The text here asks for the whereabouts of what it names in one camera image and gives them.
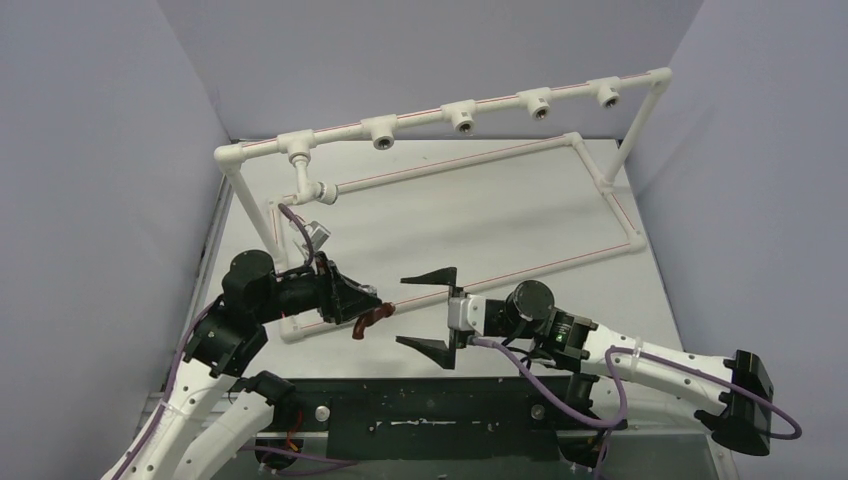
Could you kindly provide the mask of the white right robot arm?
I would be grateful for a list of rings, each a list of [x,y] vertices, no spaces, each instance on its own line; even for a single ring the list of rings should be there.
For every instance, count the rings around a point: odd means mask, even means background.
[[[522,281],[504,299],[492,300],[458,286],[456,277],[456,268],[446,267],[404,278],[406,284],[447,287],[449,339],[399,336],[398,343],[452,370],[461,348],[499,337],[526,339],[535,361],[672,395],[691,405],[692,418],[716,443],[750,456],[769,454],[772,414],[765,405],[774,389],[758,355],[696,355],[644,342],[557,308],[552,290],[537,280]]]

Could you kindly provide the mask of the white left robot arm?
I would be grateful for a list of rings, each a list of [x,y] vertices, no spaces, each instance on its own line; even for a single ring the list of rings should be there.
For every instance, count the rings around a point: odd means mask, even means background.
[[[268,341],[266,324],[315,311],[362,334],[395,312],[322,252],[278,272],[268,253],[245,251],[222,288],[180,340],[162,399],[105,478],[209,479],[264,427],[290,425],[294,385],[268,371],[245,374]]]

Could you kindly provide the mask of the white pipe frame with tees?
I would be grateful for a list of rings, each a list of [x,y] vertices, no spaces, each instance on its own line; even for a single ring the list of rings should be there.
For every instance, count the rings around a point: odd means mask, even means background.
[[[244,208],[263,246],[271,254],[275,266],[283,268],[288,266],[289,259],[285,236],[282,232],[282,223],[277,214],[262,212],[252,195],[241,172],[243,164],[249,160],[274,154],[282,154],[287,157],[295,171],[296,190],[292,194],[280,196],[279,201],[283,205],[300,206],[312,202],[332,205],[341,195],[364,192],[378,187],[400,184],[547,150],[571,148],[576,152],[590,175],[596,191],[616,217],[626,237],[625,242],[571,258],[473,282],[468,288],[471,292],[477,293],[489,288],[500,287],[509,280],[527,280],[535,275],[560,273],[587,264],[639,253],[646,249],[647,239],[636,228],[621,205],[614,192],[614,182],[647,120],[670,86],[672,76],[671,68],[663,67],[624,77],[611,76],[554,88],[540,87],[523,90],[495,98],[462,100],[444,104],[438,108],[402,115],[390,114],[371,117],[355,123],[320,130],[300,130],[283,133],[265,140],[224,145],[215,149],[213,157]],[[647,94],[618,147],[612,163],[606,170],[599,169],[589,153],[583,137],[578,132],[569,132],[503,149],[378,174],[344,182],[340,185],[314,181],[308,173],[311,153],[322,145],[368,139],[376,150],[386,151],[394,146],[397,132],[405,129],[435,123],[448,123],[455,132],[469,135],[474,130],[476,116],[481,114],[521,108],[526,110],[533,120],[541,121],[549,117],[553,102],[578,97],[592,97],[601,108],[610,109],[620,102],[622,91],[636,87],[646,88]]]

